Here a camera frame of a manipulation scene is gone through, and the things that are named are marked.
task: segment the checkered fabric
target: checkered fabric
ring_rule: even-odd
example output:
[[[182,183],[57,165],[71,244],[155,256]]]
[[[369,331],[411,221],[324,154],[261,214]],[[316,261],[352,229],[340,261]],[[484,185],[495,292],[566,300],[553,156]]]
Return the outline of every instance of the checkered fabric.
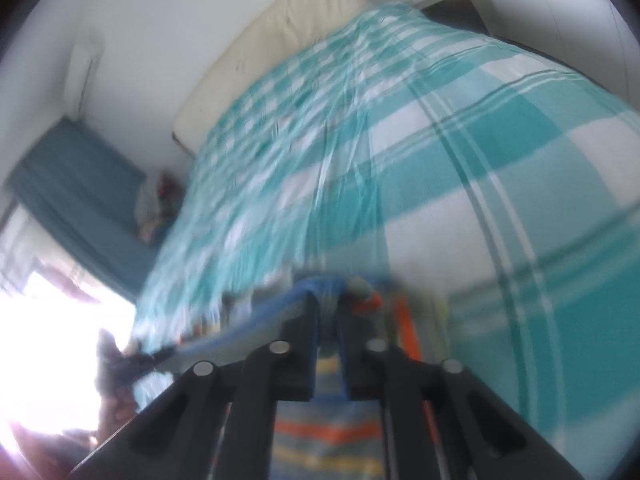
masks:
[[[157,348],[287,266],[387,273],[448,298],[452,354],[600,478],[640,427],[639,132],[564,66],[369,10],[213,127],[136,333]],[[291,442],[274,471],[382,474],[360,444]]]

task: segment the striped fabric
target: striped fabric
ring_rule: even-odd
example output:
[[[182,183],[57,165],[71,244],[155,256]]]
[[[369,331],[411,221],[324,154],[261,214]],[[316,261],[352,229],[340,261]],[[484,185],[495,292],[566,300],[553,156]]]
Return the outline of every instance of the striped fabric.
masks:
[[[572,70],[367,11],[213,127],[136,333],[157,348],[283,267],[388,273],[448,298],[452,354],[601,478],[640,428],[639,132]],[[315,409],[300,424],[346,426],[288,418],[274,474],[379,477],[379,441],[350,437],[370,407]]]

